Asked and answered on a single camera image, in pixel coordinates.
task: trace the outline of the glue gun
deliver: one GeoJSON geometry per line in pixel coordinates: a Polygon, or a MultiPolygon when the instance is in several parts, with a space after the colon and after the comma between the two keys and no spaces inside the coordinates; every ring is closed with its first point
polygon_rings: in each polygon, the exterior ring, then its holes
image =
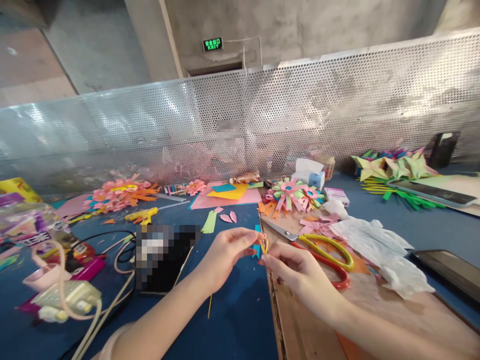
{"type": "Polygon", "coordinates": [[[158,207],[152,207],[150,209],[132,212],[125,216],[125,220],[133,221],[134,224],[140,223],[140,225],[147,225],[152,223],[152,216],[158,212],[158,207]]]}

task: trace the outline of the green exit sign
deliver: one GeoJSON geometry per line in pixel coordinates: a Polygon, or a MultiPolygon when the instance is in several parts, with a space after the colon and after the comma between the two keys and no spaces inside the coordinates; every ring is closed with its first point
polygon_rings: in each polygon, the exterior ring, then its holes
{"type": "Polygon", "coordinates": [[[224,48],[224,43],[221,37],[216,37],[214,39],[203,40],[203,52],[208,53],[213,50],[222,50],[224,48]]]}

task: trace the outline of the hand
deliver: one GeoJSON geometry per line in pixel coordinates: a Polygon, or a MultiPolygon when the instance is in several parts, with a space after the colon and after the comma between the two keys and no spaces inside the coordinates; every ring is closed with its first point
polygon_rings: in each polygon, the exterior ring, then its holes
{"type": "Polygon", "coordinates": [[[348,302],[309,251],[276,242],[260,264],[284,280],[318,318],[334,326],[348,302]]]}
{"type": "Polygon", "coordinates": [[[209,289],[208,295],[220,290],[241,257],[257,253],[250,246],[264,237],[261,232],[244,227],[236,227],[218,233],[211,243],[210,249],[194,270],[206,283],[207,289],[209,289]]]}

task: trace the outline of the red scissors handle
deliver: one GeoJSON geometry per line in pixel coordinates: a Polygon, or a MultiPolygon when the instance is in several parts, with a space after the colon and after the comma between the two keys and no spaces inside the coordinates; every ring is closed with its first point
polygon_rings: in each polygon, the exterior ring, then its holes
{"type": "MultiPolygon", "coordinates": [[[[303,246],[300,246],[298,245],[295,241],[291,242],[291,244],[298,248],[298,249],[302,249],[302,250],[308,250],[310,251],[309,249],[303,247],[303,246]]],[[[347,289],[350,285],[350,276],[349,276],[349,273],[343,269],[341,266],[338,266],[337,264],[331,262],[330,260],[324,258],[323,256],[320,256],[318,255],[316,252],[313,252],[313,251],[310,251],[310,253],[313,255],[313,257],[321,262],[321,263],[324,263],[325,265],[327,265],[328,267],[332,268],[336,274],[338,275],[338,277],[340,278],[340,281],[332,281],[331,284],[338,290],[340,289],[347,289]]]]}

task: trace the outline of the metal barrier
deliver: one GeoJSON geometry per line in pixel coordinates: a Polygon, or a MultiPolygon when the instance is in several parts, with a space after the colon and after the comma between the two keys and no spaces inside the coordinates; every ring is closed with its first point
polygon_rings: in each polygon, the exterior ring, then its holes
{"type": "Polygon", "coordinates": [[[409,148],[461,131],[480,153],[480,28],[319,58],[0,109],[0,179],[38,193],[141,173],[165,184],[247,170],[291,174],[298,157],[409,148]]]}

